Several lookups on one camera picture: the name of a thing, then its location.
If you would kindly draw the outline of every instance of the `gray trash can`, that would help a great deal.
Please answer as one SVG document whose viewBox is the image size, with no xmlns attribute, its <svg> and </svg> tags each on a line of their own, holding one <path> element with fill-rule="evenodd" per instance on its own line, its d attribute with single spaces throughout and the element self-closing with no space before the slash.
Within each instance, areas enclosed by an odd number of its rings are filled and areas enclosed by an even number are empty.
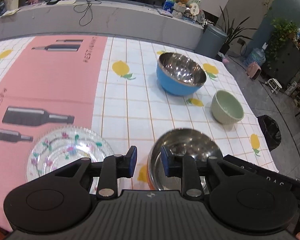
<svg viewBox="0 0 300 240">
<path fill-rule="evenodd" d="M 223 30 L 209 24 L 194 52 L 215 58 L 227 38 L 228 36 Z"/>
</svg>

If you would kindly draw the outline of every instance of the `concrete floor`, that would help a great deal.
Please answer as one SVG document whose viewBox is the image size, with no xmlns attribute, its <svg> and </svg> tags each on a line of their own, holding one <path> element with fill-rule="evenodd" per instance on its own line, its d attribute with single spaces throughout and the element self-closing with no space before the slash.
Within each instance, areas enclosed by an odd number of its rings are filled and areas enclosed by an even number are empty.
<svg viewBox="0 0 300 240">
<path fill-rule="evenodd" d="M 300 179 L 300 115 L 293 99 L 283 93 L 271 94 L 271 88 L 258 77 L 251 80 L 245 73 L 244 64 L 237 58 L 229 58 L 228 71 L 236 79 L 245 99 L 256 117 L 268 115 L 279 125 L 280 145 L 271 151 L 279 172 L 294 179 Z"/>
</svg>

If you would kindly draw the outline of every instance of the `vase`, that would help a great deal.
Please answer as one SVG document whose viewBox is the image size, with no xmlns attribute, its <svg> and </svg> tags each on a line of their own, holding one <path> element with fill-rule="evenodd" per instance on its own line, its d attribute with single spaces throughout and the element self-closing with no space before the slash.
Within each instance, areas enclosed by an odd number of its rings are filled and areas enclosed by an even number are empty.
<svg viewBox="0 0 300 240">
<path fill-rule="evenodd" d="M 7 11 L 6 3 L 5 1 L 0 2 L 0 16 L 4 14 Z"/>
<path fill-rule="evenodd" d="M 225 54 L 228 52 L 229 49 L 230 49 L 229 44 L 223 44 L 222 47 L 221 47 L 221 49 L 220 49 L 220 52 L 221 52 L 223 55 L 225 55 Z"/>
</svg>

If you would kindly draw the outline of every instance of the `tablecloth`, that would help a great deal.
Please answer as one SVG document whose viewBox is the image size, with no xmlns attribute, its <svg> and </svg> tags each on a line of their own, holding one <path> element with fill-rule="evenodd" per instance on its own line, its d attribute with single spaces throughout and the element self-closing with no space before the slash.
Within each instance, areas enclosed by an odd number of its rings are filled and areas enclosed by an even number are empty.
<svg viewBox="0 0 300 240">
<path fill-rule="evenodd" d="M 79 43 L 79 49 L 48 48 L 51 44 L 72 43 Z M 157 59 L 168 51 L 187 55 L 201 66 L 212 66 L 206 70 L 206 83 L 193 95 L 172 96 L 158 84 Z M 235 125 L 221 125 L 211 115 L 212 97 L 220 89 L 234 94 L 242 104 L 245 116 Z M 0 41 L 0 129 L 34 137 L 33 143 L 0 141 L 0 227 L 7 230 L 10 226 L 2 206 L 5 196 L 26 182 L 26 163 L 34 143 L 60 126 L 4 124 L 1 120 L 9 106 L 75 116 L 74 125 L 100 134 L 116 154 L 137 146 L 134 177 L 122 186 L 127 189 L 149 189 L 146 162 L 150 149 L 162 134 L 178 127 L 205 133 L 224 155 L 277 171 L 257 118 L 221 62 L 182 49 L 124 38 L 51 35 Z M 250 142 L 253 134 L 259 141 L 257 148 Z"/>
</svg>

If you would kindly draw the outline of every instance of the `white checkered tablecloth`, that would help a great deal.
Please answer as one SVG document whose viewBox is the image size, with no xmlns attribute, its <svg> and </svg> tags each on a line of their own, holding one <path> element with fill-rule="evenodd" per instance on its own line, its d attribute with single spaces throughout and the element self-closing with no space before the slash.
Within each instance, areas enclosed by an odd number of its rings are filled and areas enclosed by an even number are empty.
<svg viewBox="0 0 300 240">
<path fill-rule="evenodd" d="M 157 83 L 156 68 L 160 52 L 188 55 L 203 65 L 209 63 L 218 69 L 217 78 L 207 81 L 194 95 L 176 97 L 167 94 Z M 126 79 L 117 75 L 112 66 L 122 61 L 129 66 Z M 221 125 L 212 117 L 210 106 L 217 90 L 231 92 L 241 102 L 245 112 L 235 125 Z M 188 103 L 195 98 L 203 103 Z M 231 154 L 263 168 L 277 171 L 266 141 L 240 88 L 225 66 L 216 60 L 155 43 L 109 37 L 103 55 L 98 79 L 92 130 L 101 134 L 115 153 L 125 154 L 131 145 L 138 148 L 138 161 L 132 179 L 133 189 L 149 189 L 146 183 L 146 162 L 154 142 L 168 130 L 187 127 L 211 137 L 224 155 Z M 258 136 L 260 147 L 255 154 L 250 136 Z"/>
</svg>

